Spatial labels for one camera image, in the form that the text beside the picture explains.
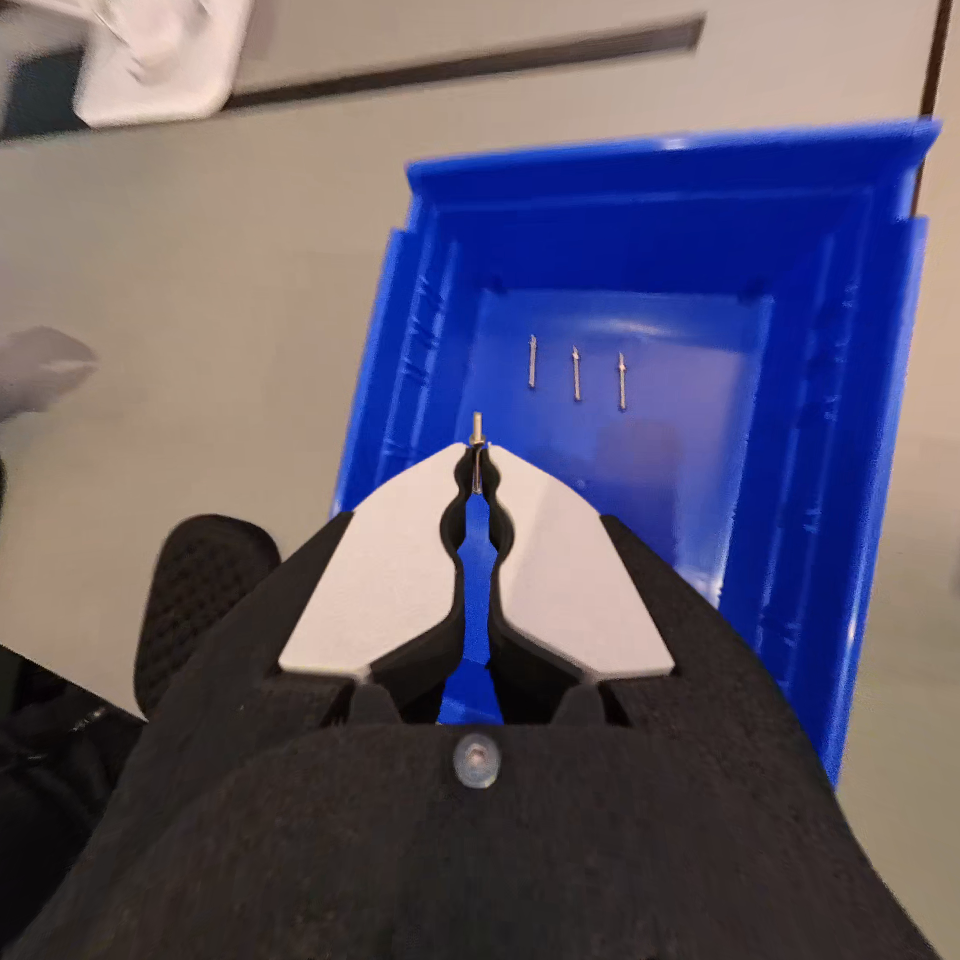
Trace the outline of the grey desk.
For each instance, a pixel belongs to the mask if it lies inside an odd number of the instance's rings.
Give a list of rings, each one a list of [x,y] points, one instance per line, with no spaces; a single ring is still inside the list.
[[[694,53],[2,147],[2,329],[99,370],[2,428],[2,644],[134,712],[155,558],[198,514],[326,521],[408,162],[918,114],[940,2],[267,2],[259,92],[704,17]]]

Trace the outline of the blue plastic bin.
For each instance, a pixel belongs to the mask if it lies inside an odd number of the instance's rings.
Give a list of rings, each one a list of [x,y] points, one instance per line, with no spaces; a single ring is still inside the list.
[[[481,412],[494,443],[617,517],[718,608],[836,785],[925,258],[911,211],[941,128],[411,163],[330,516],[467,438]]]

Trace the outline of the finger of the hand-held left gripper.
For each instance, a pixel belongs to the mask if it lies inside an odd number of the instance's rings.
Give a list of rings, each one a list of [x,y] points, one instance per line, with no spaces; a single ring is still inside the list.
[[[99,369],[83,342],[41,326],[2,335],[1,423],[48,410]]]

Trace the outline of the person's dark clothing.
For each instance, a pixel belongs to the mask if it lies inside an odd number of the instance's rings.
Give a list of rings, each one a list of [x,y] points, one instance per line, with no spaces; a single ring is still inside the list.
[[[90,842],[145,723],[2,648],[1,950]]]

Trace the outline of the black wrist rest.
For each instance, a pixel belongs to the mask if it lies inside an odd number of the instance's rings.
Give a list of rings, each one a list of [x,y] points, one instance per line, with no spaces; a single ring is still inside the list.
[[[281,561],[265,530],[222,514],[195,515],[168,534],[153,570],[134,660],[134,696],[147,721],[204,635]]]

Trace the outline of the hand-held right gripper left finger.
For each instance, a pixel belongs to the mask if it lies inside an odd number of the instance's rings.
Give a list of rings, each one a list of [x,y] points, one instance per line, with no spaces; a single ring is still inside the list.
[[[379,486],[352,512],[279,656],[289,674],[369,681],[453,612],[456,566],[441,524],[472,451],[456,442]]]

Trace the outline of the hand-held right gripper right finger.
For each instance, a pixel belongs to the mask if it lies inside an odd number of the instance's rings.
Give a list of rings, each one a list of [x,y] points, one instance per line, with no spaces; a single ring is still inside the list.
[[[490,666],[513,685],[666,677],[675,660],[609,536],[574,489],[503,446],[482,456]]]

